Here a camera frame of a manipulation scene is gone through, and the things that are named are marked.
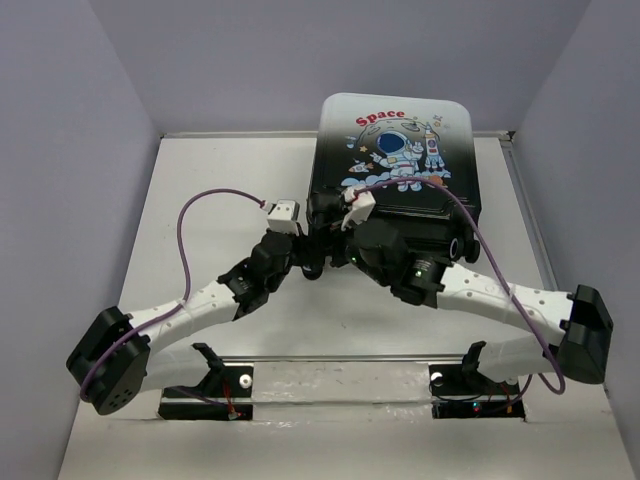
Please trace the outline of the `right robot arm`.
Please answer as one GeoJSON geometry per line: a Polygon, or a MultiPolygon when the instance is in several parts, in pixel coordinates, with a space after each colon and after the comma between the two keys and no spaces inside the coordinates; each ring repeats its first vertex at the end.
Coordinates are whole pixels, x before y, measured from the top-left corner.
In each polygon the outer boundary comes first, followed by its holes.
{"type": "Polygon", "coordinates": [[[463,357],[462,384],[482,392],[524,375],[560,372],[601,384],[606,377],[613,320],[600,292],[501,284],[447,258],[410,250],[399,231],[380,220],[336,221],[331,242],[344,259],[400,301],[477,315],[525,331],[504,342],[477,341],[463,357]]]}

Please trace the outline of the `black and white suitcase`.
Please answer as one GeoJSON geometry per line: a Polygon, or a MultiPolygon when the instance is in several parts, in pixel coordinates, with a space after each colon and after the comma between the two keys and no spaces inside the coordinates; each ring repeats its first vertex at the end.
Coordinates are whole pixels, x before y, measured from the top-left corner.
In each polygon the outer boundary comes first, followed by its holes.
{"type": "Polygon", "coordinates": [[[474,263],[481,213],[469,112],[448,100],[337,93],[322,106],[306,205],[308,232],[344,216],[348,187],[373,187],[373,217],[413,251],[474,263]]]}

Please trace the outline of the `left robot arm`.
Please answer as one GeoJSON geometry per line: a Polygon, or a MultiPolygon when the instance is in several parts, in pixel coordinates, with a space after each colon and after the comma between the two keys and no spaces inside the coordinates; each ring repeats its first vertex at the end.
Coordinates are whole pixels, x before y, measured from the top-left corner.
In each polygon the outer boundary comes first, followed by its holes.
{"type": "Polygon", "coordinates": [[[143,390],[162,350],[253,313],[294,267],[317,279],[326,257],[313,237],[268,230],[247,258],[185,298],[130,313],[117,306],[101,311],[66,361],[80,399],[102,416],[119,411],[143,390]]]}

